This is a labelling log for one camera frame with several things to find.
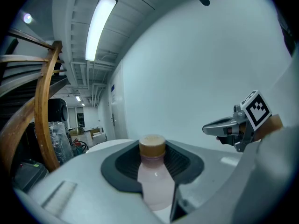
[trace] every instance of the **plastic bag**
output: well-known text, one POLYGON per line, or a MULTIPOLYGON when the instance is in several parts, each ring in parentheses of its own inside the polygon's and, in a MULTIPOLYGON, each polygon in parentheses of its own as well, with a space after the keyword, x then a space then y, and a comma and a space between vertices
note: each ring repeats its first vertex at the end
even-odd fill
POLYGON ((64 123, 49 122, 49 130, 56 157, 60 165, 62 165, 74 156, 66 136, 64 123))

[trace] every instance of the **bottle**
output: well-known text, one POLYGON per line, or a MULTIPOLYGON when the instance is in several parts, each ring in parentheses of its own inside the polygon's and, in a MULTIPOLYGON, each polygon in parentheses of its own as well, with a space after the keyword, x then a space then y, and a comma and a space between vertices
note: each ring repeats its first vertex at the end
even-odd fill
POLYGON ((165 138, 160 135, 139 140, 141 164, 137 180, 142 185, 143 200, 152 211, 166 209, 173 200, 174 180, 164 165, 165 147, 165 138))

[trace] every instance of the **ceiling light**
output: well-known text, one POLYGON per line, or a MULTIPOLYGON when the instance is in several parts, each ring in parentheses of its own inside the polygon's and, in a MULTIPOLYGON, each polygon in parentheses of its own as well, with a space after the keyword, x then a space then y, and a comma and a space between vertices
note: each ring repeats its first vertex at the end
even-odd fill
POLYGON ((116 3, 117 0, 99 0, 88 30, 85 60, 94 61, 104 25, 116 3))
POLYGON ((29 24, 32 21, 32 16, 29 13, 26 13, 23 17, 25 23, 29 24))

